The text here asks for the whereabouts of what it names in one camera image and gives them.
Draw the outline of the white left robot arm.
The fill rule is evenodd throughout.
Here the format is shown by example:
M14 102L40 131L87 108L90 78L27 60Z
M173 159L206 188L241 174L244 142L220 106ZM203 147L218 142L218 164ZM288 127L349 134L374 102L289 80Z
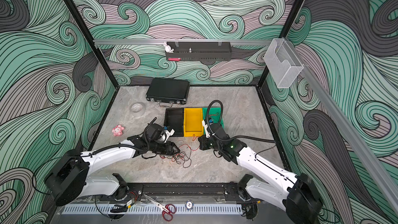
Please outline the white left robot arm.
M120 174L94 177L92 174L122 160L132 159L152 152L155 155L173 156L180 149L169 138L175 131L151 122L142 134L97 150L67 151L45 177L44 183L55 200L56 206L67 205L77 198L110 196L124 200L129 187Z

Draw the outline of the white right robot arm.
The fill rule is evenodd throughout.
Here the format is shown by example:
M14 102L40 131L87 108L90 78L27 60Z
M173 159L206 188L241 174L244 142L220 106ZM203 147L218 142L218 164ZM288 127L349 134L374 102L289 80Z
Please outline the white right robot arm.
M202 122L205 134L200 150L212 149L228 162L255 173L242 180L244 196L270 203L295 224L318 224L322 200L315 182L305 173L296 175L261 157L246 143L230 138L219 123Z

